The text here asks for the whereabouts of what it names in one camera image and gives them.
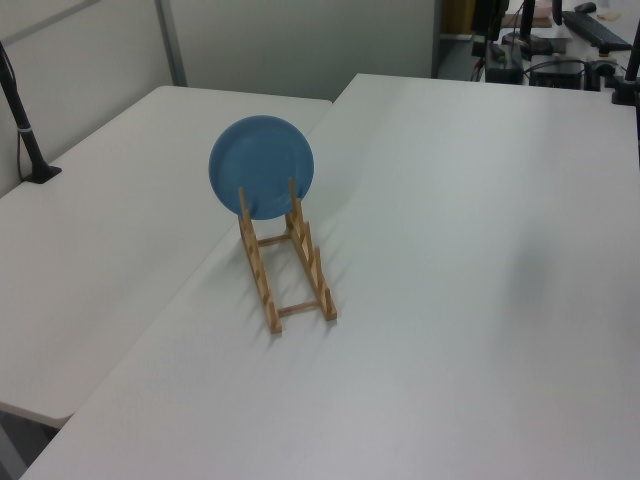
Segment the wooden rung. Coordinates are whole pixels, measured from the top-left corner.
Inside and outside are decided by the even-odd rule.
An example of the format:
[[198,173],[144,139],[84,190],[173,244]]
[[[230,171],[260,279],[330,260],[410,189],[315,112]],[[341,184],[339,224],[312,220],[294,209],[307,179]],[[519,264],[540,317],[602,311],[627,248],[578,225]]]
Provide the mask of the wooden rung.
[[284,235],[278,235],[277,237],[269,237],[263,238],[262,240],[258,240],[258,246],[260,247],[268,247],[269,245],[275,245],[276,243],[285,242],[291,239],[291,235],[285,233]]
[[284,307],[284,308],[278,309],[278,315],[280,315],[281,317],[286,317],[288,315],[293,315],[294,313],[298,313],[303,310],[317,308],[318,306],[319,305],[317,300],[314,300],[312,302],[299,303],[298,305],[293,305],[291,307]]

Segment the table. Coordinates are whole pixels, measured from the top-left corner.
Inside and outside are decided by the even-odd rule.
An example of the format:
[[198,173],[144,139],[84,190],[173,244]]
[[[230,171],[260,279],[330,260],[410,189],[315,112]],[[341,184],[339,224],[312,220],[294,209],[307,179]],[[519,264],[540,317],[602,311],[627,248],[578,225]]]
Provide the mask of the table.
[[[634,115],[358,75],[303,201],[337,323],[270,335],[230,230],[24,480],[634,478]],[[271,248],[276,299],[304,300]]]
[[207,173],[236,120],[330,102],[161,87],[0,201],[0,409],[62,426],[234,224]]

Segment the white table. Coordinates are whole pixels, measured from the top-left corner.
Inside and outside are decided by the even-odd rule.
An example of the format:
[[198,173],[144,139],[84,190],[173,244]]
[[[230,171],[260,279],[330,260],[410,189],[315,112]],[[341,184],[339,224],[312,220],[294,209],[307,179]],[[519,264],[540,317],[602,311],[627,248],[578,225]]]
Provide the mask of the white table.
[[309,138],[337,323],[232,229],[24,480],[635,478],[633,109],[360,75]]
[[330,102],[162,87],[0,200],[0,409],[60,427],[234,223],[208,160],[255,114]]

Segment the wall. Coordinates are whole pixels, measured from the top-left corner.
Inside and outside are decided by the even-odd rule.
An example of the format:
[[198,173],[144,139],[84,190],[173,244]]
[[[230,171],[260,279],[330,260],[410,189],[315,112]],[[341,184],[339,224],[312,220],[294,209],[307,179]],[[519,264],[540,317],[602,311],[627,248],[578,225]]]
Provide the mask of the wall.
[[356,73],[431,75],[436,0],[166,0],[191,87],[335,100]]
[[[101,0],[5,47],[47,161],[172,83],[153,0]],[[2,196],[18,175],[16,126],[0,97]]]

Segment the blue plate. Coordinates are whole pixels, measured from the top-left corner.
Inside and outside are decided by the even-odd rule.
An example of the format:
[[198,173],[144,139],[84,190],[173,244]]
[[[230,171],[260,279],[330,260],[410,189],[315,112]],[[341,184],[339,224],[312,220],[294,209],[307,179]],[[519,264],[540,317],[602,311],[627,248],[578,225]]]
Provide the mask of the blue plate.
[[304,135],[289,122],[260,115],[227,128],[213,146],[209,179],[222,204],[242,216],[238,189],[244,187],[254,220],[291,211],[289,177],[303,198],[313,179],[313,154]]

